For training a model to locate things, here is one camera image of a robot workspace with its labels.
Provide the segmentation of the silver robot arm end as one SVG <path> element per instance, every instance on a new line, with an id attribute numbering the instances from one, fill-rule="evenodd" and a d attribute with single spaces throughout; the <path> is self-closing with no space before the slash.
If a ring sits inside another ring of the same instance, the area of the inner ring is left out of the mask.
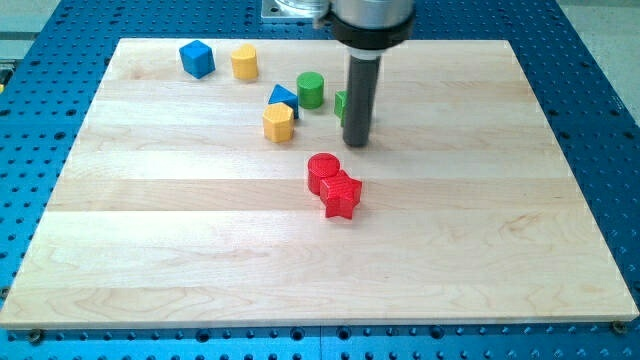
<path id="1" fill-rule="evenodd" d="M 352 57 L 373 61 L 410 37 L 415 15 L 414 0 L 322 1 L 313 26 L 329 24 L 333 37 Z"/>

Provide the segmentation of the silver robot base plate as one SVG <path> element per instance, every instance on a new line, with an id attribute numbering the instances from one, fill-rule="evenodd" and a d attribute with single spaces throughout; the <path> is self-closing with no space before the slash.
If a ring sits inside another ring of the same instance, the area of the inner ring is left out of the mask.
<path id="1" fill-rule="evenodd" d="M 262 0 L 263 21 L 313 20 L 329 10 L 329 0 Z"/>

